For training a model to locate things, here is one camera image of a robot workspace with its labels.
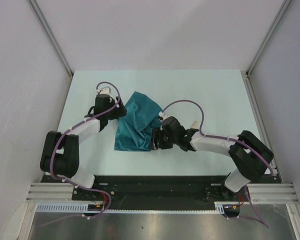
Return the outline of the teal satin napkin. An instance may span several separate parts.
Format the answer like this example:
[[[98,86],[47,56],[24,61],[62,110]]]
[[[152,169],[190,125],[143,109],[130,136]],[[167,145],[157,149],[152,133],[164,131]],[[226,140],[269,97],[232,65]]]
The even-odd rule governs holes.
[[[161,125],[158,119],[162,108],[147,95],[135,91],[125,104],[127,114],[118,119],[114,150],[148,152],[153,128]]]

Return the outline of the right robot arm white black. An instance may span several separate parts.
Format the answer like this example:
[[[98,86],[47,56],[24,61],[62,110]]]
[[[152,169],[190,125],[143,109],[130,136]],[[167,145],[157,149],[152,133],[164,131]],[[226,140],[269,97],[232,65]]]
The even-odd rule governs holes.
[[[173,116],[162,117],[161,125],[152,129],[150,150],[167,150],[178,146],[188,152],[212,152],[228,156],[236,169],[225,179],[220,188],[221,196],[232,201],[239,190],[250,182],[259,181],[269,169],[273,152],[252,132],[242,131],[234,137],[202,133],[196,128],[184,128]]]

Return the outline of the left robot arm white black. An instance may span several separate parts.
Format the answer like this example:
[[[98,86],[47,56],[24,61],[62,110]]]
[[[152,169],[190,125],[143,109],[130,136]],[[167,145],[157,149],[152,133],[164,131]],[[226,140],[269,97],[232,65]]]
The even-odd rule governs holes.
[[[65,132],[49,131],[46,135],[40,169],[56,177],[64,177],[83,187],[83,194],[90,200],[100,196],[101,188],[94,184],[95,176],[80,165],[80,144],[101,132],[109,121],[124,117],[127,110],[119,96],[101,93],[95,97],[83,121]]]

